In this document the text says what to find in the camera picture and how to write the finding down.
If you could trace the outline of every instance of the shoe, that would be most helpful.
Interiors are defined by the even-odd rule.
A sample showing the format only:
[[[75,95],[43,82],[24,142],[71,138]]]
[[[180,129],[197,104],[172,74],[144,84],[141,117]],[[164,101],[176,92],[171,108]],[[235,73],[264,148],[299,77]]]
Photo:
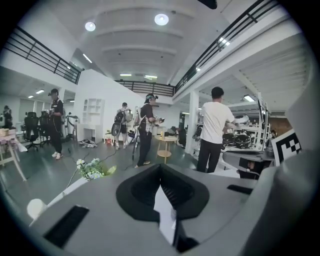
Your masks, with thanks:
[[[62,158],[63,156],[64,156],[63,154],[57,153],[55,160],[59,160],[59,159]]]

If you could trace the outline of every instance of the concrete floor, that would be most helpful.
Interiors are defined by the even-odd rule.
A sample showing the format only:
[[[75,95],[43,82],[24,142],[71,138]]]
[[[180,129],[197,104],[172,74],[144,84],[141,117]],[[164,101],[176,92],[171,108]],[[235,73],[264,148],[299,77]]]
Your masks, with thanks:
[[[152,164],[165,162],[163,157],[157,156],[159,141],[152,139],[151,149],[147,159]],[[134,167],[137,164],[139,158],[139,147],[135,153],[134,161],[132,162],[133,145],[130,145],[126,149],[122,147],[116,152],[115,155],[108,158],[104,163],[107,167],[117,166],[117,172],[123,172],[130,164]],[[176,164],[180,167],[196,169],[197,160],[195,160],[189,154],[185,154],[185,151],[172,144],[170,146],[172,153],[171,157],[167,158],[167,164]],[[27,181],[23,181],[19,175],[13,162],[5,164],[3,168],[0,166],[0,178],[2,180],[2,187],[4,187],[4,198],[7,200],[9,207],[12,211],[22,219],[27,225],[29,225],[32,219],[27,215],[27,205],[32,199],[41,199],[45,204],[48,204],[59,193],[61,193],[68,185],[70,178],[76,170],[76,164],[73,159],[83,159],[83,157],[89,152],[86,160],[91,161],[93,158],[104,159],[115,152],[115,147],[99,143],[96,148],[82,148],[78,143],[69,141],[62,144],[62,153],[64,157],[57,161],[51,155],[54,149],[50,145],[45,145],[44,148],[40,148],[38,152],[31,148],[29,152],[20,152],[20,167],[24,173]],[[77,172],[72,179],[75,182],[81,178]]]

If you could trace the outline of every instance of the round ceiling light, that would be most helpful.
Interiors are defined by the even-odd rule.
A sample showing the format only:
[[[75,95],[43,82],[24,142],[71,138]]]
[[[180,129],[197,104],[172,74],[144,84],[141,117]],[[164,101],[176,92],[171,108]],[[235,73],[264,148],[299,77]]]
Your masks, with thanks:
[[[154,22],[159,26],[164,26],[169,22],[169,17],[165,14],[158,14],[154,17]]]
[[[96,29],[96,24],[94,24],[93,22],[87,22],[84,27],[86,30],[91,32]]]

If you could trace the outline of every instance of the round wooden table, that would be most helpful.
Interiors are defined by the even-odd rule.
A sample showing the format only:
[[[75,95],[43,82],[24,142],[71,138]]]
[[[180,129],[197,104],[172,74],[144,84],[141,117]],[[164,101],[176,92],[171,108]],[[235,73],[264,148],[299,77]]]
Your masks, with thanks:
[[[167,157],[171,156],[169,142],[176,142],[178,140],[178,137],[176,137],[176,136],[166,136],[166,137],[163,136],[163,137],[161,137],[161,135],[156,135],[154,137],[157,140],[159,140],[159,146],[158,146],[158,150],[157,150],[156,154],[157,154],[157,156],[163,157],[164,158],[164,163],[166,164],[167,163]],[[165,143],[165,150],[159,150],[161,141]]]

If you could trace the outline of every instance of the black railing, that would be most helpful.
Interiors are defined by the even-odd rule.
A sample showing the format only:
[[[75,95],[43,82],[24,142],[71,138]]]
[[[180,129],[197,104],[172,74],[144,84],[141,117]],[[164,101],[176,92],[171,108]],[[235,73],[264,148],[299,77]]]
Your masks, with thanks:
[[[201,68],[224,48],[232,44],[232,41],[266,16],[278,5],[274,0],[258,0],[232,22],[201,54],[192,67],[184,74],[176,84],[175,91],[181,89]]]
[[[137,94],[155,94],[169,97],[175,94],[175,87],[167,84],[123,80],[116,80],[116,82]]]
[[[81,71],[59,57],[20,27],[16,27],[3,47],[26,60],[77,84]]]

